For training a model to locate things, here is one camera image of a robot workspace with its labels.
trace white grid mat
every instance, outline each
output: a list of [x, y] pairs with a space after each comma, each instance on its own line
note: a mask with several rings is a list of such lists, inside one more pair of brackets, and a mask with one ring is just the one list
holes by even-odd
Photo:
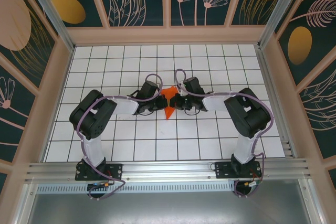
[[[187, 78], [196, 76], [205, 92], [250, 87], [270, 107], [253, 45], [76, 47], [44, 161], [82, 158], [79, 137], [68, 120], [92, 89], [128, 95], [150, 73], [159, 74], [168, 88], [177, 68], [186, 70]], [[221, 159], [231, 157], [237, 135], [227, 112], [176, 111], [166, 120], [162, 110], [149, 116], [112, 116], [102, 147], [107, 161]], [[260, 152], [266, 158], [285, 156], [276, 125], [258, 142]]]

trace orange block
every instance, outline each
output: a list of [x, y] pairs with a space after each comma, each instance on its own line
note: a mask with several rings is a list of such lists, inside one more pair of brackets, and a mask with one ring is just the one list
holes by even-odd
[[[161, 94], [164, 95], [164, 97], [167, 99], [168, 104], [169, 104], [170, 99], [172, 99], [176, 94], [178, 94], [178, 92], [179, 91], [178, 91], [177, 87], [171, 86], [168, 89], [163, 89], [161, 91]], [[172, 107], [164, 108], [164, 112], [166, 114], [166, 119], [167, 120], [171, 117], [171, 115], [174, 113], [174, 111], [175, 111], [175, 108], [172, 108]]]

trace gold circle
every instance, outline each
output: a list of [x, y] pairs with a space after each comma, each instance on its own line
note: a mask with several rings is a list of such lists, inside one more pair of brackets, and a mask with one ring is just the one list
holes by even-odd
[[84, 7], [77, 0], [51, 0], [61, 19], [70, 24], [85, 20]]
[[308, 57], [311, 45], [312, 37], [310, 31], [303, 26], [295, 28], [288, 41], [289, 60], [295, 65], [303, 63]]
[[24, 0], [0, 0], [0, 45], [19, 51], [30, 38], [29, 9]]

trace black mounting plate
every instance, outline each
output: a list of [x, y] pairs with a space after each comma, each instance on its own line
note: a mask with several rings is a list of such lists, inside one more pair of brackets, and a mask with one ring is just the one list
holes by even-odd
[[[76, 181], [106, 181], [107, 178], [97, 174], [96, 172], [88, 172], [88, 165], [83, 162], [77, 165], [75, 180]], [[112, 176], [112, 178], [121, 179], [122, 164], [105, 164], [104, 174]]]
[[256, 175], [261, 177], [261, 168], [258, 161], [250, 161], [247, 164], [244, 164], [244, 169], [241, 170], [239, 175], [232, 169], [231, 161], [216, 162], [214, 165], [216, 178], [253, 178], [251, 169]]

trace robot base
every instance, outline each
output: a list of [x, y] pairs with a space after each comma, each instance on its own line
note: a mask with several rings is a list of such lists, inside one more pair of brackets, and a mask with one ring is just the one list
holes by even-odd
[[[96, 169], [112, 178], [121, 179], [122, 164], [106, 164], [106, 160], [96, 167]], [[85, 161], [82, 159], [76, 165], [76, 181], [106, 181], [107, 178], [97, 174]]]
[[261, 177], [260, 163], [253, 158], [246, 164], [241, 164], [232, 155], [231, 161], [216, 162], [216, 178], [253, 178], [253, 173]]

